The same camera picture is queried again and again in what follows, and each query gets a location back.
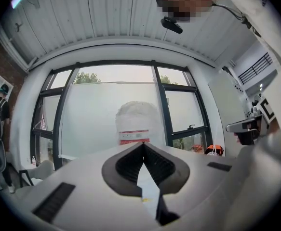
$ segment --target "black metal railing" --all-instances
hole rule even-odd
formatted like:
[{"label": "black metal railing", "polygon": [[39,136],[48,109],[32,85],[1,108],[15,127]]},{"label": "black metal railing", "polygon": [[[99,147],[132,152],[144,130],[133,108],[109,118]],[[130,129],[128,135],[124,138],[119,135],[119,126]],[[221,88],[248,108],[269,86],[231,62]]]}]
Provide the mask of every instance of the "black metal railing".
[{"label": "black metal railing", "polygon": [[261,57],[253,66],[247,69],[244,73],[239,75],[239,79],[245,84],[257,76],[261,71],[265,70],[269,65],[272,64],[272,59],[268,53]]}]

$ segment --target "bottle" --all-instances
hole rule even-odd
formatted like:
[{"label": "bottle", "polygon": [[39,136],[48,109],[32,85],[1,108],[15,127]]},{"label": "bottle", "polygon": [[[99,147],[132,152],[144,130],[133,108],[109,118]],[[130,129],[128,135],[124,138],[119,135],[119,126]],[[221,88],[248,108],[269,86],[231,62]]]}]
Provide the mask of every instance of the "bottle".
[{"label": "bottle", "polygon": [[35,157],[34,157],[34,156],[32,157],[32,164],[33,164],[34,166],[36,166],[36,161],[35,161]]}]

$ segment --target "brick wall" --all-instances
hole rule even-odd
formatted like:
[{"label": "brick wall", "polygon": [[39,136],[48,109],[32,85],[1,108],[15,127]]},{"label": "brick wall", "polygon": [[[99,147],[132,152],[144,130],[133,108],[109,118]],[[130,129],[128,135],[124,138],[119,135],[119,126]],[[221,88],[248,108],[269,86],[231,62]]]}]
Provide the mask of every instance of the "brick wall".
[{"label": "brick wall", "polygon": [[[24,83],[27,74],[14,62],[5,49],[0,44],[0,75],[14,87],[9,98],[11,119],[19,91]],[[10,126],[4,126],[3,143],[5,151],[9,151]]]}]

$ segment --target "gray chair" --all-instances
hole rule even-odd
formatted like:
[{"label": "gray chair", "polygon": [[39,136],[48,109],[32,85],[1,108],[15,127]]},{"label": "gray chair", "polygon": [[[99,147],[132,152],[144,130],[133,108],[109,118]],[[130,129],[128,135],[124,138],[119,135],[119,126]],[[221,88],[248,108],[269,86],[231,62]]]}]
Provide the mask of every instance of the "gray chair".
[{"label": "gray chair", "polygon": [[[31,186],[23,186],[23,178],[22,174],[26,174],[29,183]],[[34,184],[31,180],[31,178],[37,178],[44,180],[47,177],[49,177],[51,174],[54,173],[54,164],[49,161],[43,161],[38,167],[32,168],[32,169],[24,169],[19,171],[19,183],[20,183],[20,188],[16,190],[15,194],[19,199],[24,198],[34,187]]]}]

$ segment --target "black window frame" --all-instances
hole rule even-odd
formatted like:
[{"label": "black window frame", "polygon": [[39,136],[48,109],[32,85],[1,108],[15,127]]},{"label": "black window frame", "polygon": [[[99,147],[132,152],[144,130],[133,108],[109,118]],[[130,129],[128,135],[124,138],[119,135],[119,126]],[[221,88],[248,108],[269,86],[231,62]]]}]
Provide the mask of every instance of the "black window frame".
[{"label": "black window frame", "polygon": [[[151,66],[153,72],[154,82],[157,83],[158,87],[158,99],[159,105],[162,111],[162,118],[163,118],[163,125],[164,125],[164,132],[165,132],[165,140],[167,146],[173,147],[173,140],[185,138],[188,136],[204,133],[206,138],[207,146],[213,143],[211,129],[209,124],[209,119],[207,116],[207,112],[201,97],[201,94],[197,88],[196,82],[194,81],[192,74],[190,73],[188,67],[181,67],[172,64],[166,64],[161,62],[156,62],[155,60],[152,61],[140,61],[140,60],[101,60],[101,61],[94,61],[94,62],[86,62],[86,63],[75,63],[74,65],[69,65],[66,67],[62,67],[56,70],[51,70],[48,77],[46,78],[43,87],[40,91],[39,98],[37,99],[36,106],[34,109],[34,114],[32,118],[32,125],[31,125],[31,135],[30,135],[30,156],[32,160],[32,156],[36,157],[36,138],[44,137],[51,139],[53,141],[53,159],[54,159],[54,168],[58,170],[63,166],[62,159],[59,158],[59,129],[60,129],[60,121],[62,116],[62,111],[65,103],[65,99],[67,97],[68,90],[71,85],[73,85],[75,78],[81,68],[89,67],[89,66],[102,66],[102,65],[144,65],[144,66]],[[174,70],[182,71],[186,81],[187,86],[183,85],[176,85],[176,84],[165,84],[161,82],[161,78],[159,75],[158,68],[169,68]],[[48,86],[51,86],[56,75],[58,73],[72,70],[68,76],[66,84],[63,87],[54,88],[54,89],[47,89]],[[189,128],[184,131],[173,132],[169,107],[166,98],[167,90],[171,91],[185,91],[185,92],[192,92],[196,95],[197,101],[199,103],[199,107],[201,110],[201,115],[203,119],[204,125],[198,128]],[[43,97],[50,97],[60,95],[59,103],[57,106],[57,110],[55,113],[54,119],[54,129],[53,131],[45,131],[41,129],[34,128],[36,124],[36,112],[38,111],[39,101]]]}]

